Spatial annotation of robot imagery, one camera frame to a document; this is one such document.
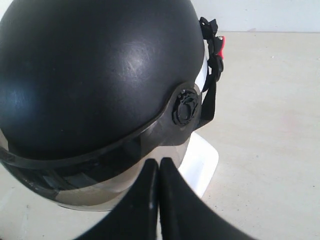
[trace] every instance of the black helmet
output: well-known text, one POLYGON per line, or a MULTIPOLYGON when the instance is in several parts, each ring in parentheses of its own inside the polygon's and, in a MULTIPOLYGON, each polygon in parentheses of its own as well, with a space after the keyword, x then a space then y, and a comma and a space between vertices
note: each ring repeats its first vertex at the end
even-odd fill
POLYGON ((189 0, 14 0, 0 24, 2 164, 88 211, 117 203, 147 158, 178 167, 213 118, 215 27, 189 0))

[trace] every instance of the beige table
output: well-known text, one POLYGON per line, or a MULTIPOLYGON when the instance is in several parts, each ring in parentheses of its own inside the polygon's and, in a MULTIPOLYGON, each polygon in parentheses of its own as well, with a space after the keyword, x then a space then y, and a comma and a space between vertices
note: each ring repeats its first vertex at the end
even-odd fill
MULTIPOLYGON (((220 156, 203 200, 259 239, 318 240, 320 34, 225 36, 216 118, 198 132, 220 156)), ((0 183, 3 240, 71 239, 105 215, 58 207, 2 167, 0 183)))

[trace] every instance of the chin strap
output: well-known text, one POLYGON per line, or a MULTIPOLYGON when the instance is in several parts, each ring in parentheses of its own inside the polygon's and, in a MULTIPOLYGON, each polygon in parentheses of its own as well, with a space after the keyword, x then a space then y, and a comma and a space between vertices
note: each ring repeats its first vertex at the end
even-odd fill
POLYGON ((201 17, 199 22, 203 39, 208 43, 209 60, 207 76, 202 90, 203 93, 207 93, 202 103, 201 117, 196 129, 208 124, 215 117, 217 82, 224 71, 223 49, 225 47, 225 37, 216 36, 218 25, 215 19, 209 22, 201 17))

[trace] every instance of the tinted visor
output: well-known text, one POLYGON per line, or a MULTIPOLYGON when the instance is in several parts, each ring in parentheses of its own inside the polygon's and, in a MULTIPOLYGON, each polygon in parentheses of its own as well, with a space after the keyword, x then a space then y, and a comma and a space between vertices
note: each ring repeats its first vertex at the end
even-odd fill
POLYGON ((111 210, 134 183, 146 159, 171 157, 180 166, 199 123, 201 99, 193 83, 179 85, 146 126, 112 145, 66 159, 23 158, 6 133, 0 132, 0 160, 26 187, 61 206, 111 210))

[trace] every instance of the white wall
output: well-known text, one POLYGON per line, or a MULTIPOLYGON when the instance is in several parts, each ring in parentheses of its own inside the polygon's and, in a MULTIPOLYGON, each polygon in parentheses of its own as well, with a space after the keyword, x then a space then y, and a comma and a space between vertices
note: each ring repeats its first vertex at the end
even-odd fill
POLYGON ((221 31, 320 32, 320 0, 191 0, 221 31))

